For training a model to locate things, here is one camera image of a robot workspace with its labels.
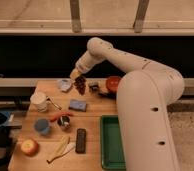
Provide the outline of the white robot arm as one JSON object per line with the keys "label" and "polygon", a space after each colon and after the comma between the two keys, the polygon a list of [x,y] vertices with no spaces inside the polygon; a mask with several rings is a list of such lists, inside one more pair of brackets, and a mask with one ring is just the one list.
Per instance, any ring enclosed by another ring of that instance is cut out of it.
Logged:
{"label": "white robot arm", "polygon": [[172,67],[94,37],[88,40],[70,78],[76,79],[104,60],[124,72],[116,105],[126,171],[180,171],[167,106],[183,94],[183,76]]}

